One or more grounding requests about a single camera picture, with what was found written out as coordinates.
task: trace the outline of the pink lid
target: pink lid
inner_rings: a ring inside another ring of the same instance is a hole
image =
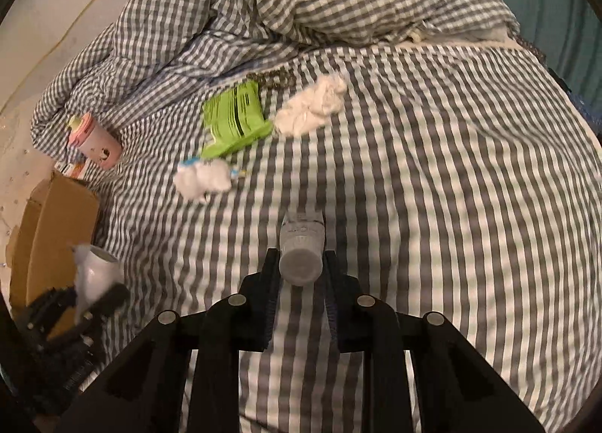
[[[86,138],[90,135],[91,128],[93,127],[94,119],[92,115],[88,112],[84,114],[83,117],[77,117],[74,115],[71,117],[69,121],[69,127],[71,128],[71,133],[69,134],[69,142],[70,146],[79,146],[82,144]]]

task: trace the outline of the checkered blanket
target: checkered blanket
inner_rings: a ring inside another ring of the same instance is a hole
[[[396,310],[443,312],[549,431],[602,366],[602,162],[566,96],[523,50],[394,45],[413,28],[518,25],[502,0],[129,0],[44,92],[36,147],[63,160],[70,115],[118,132],[88,181],[96,243],[132,298],[111,357],[160,310],[207,309],[257,271],[288,208],[323,208],[326,247]],[[318,75],[349,78],[343,112],[300,139],[228,157],[248,175],[205,204],[175,192],[208,133],[204,100],[283,64],[266,116]],[[242,354],[243,431],[357,431],[362,357],[339,356],[319,293],[284,284],[270,349]]]

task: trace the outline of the white bottle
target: white bottle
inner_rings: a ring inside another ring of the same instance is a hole
[[[288,213],[280,230],[280,275],[303,287],[322,274],[324,217],[321,213]]]

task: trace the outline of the mattress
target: mattress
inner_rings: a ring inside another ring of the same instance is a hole
[[[519,28],[502,0],[129,0],[49,85],[31,128],[36,147],[73,160],[67,120],[90,111],[124,147],[114,169],[87,174],[95,243],[131,291],[108,355],[161,310],[236,292],[286,211],[320,208],[326,247],[365,292],[444,313],[547,431],[567,423],[602,366],[600,145],[526,50],[399,46],[501,26]],[[267,117],[335,72],[343,111],[227,156],[247,176],[206,204],[183,200],[172,178],[210,138],[203,102],[281,66],[295,83],[260,90]],[[269,350],[240,357],[243,431],[358,431],[361,365],[336,352],[319,292],[283,284]]]

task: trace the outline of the silver screw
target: silver screw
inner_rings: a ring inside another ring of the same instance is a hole
[[[440,313],[428,313],[426,320],[433,326],[440,326],[445,322],[443,314]]]
[[[162,325],[169,325],[176,320],[176,313],[174,313],[173,311],[163,311],[161,314],[159,314],[157,320]]]
[[[228,297],[228,304],[231,306],[242,306],[245,302],[247,302],[247,298],[242,294],[232,294],[230,297]]]
[[[364,294],[357,298],[357,305],[362,307],[372,307],[376,304],[376,299],[368,294]]]

